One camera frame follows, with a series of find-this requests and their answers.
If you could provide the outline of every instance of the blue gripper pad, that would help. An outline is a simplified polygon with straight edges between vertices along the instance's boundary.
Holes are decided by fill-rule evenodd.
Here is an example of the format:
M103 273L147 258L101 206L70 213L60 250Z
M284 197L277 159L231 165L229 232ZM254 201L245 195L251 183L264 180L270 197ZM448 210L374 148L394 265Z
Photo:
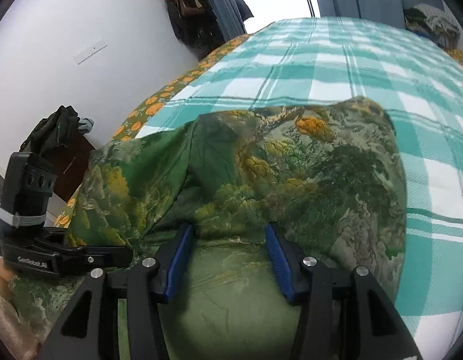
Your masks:
M193 245L193 227L188 225L176 253L171 260L170 267L167 272L167 283L164 290L164 297L168 301L175 296L179 290L179 284L186 270L186 265L191 254Z
M295 302L295 290L293 288L293 278L290 264L281 248L280 241L271 224L265 227L266 248L270 255L271 264L275 271L276 280L280 287L281 293L290 303Z

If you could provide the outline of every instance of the white wall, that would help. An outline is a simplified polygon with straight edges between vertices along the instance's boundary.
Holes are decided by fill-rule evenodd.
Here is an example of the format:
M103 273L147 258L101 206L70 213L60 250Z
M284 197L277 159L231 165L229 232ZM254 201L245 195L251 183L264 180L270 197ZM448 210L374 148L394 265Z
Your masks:
M74 55L107 47L77 65ZM16 0L0 23L0 173L42 117L72 105L106 143L146 97L197 58L173 33L163 0Z

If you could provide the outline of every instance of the white strap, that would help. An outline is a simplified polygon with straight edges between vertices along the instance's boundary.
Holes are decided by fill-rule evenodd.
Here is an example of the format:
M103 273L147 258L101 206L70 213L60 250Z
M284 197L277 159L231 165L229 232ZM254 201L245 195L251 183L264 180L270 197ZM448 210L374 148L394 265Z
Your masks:
M40 225L46 221L47 215L21 216L19 214L10 214L3 208L0 208L0 219L13 227Z

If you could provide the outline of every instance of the checkered blanket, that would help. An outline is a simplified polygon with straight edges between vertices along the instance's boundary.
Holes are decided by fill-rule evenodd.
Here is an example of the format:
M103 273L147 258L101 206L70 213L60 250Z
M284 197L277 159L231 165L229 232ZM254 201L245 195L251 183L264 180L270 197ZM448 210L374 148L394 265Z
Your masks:
M395 125L407 177L407 238L396 307L424 358L463 328L463 68L427 39L329 17L271 24L216 63L138 134L198 115L363 95Z

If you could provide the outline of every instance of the green patterned garment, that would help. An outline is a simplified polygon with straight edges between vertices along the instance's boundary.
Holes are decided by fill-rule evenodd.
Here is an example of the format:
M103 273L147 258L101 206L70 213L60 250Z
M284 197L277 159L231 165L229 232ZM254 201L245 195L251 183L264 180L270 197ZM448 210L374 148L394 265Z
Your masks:
M329 266L368 267L395 300L405 212L393 125L381 106L356 97L214 112L111 142L93 154L68 239L127 245L136 262L172 239L179 223L193 223L197 245L182 289L160 306L171 358L281 359L299 307L279 292L265 224L278 221ZM40 339L80 281L14 281L14 303ZM121 312L122 327L125 320ZM120 336L124 344L124 329Z

